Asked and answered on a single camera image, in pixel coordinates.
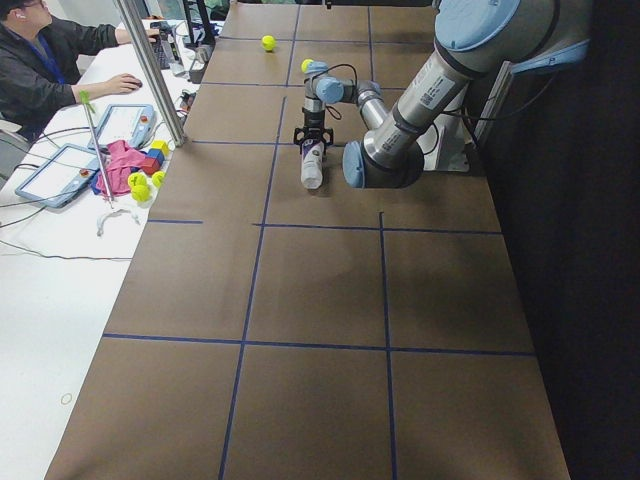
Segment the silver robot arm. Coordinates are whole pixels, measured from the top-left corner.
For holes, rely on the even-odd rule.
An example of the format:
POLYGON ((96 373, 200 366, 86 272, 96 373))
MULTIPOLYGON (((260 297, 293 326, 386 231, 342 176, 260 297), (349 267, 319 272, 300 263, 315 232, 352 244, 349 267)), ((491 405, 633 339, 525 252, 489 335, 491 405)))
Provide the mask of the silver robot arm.
POLYGON ((320 160, 333 142, 330 104, 357 105, 368 127, 346 144, 343 174, 354 188, 405 188, 424 168, 417 140, 469 82, 504 61, 516 72, 555 72, 580 62, 589 45, 590 1, 436 1, 434 51, 393 108, 377 84, 337 79, 325 63, 305 71, 304 124, 293 141, 303 159, 320 160))

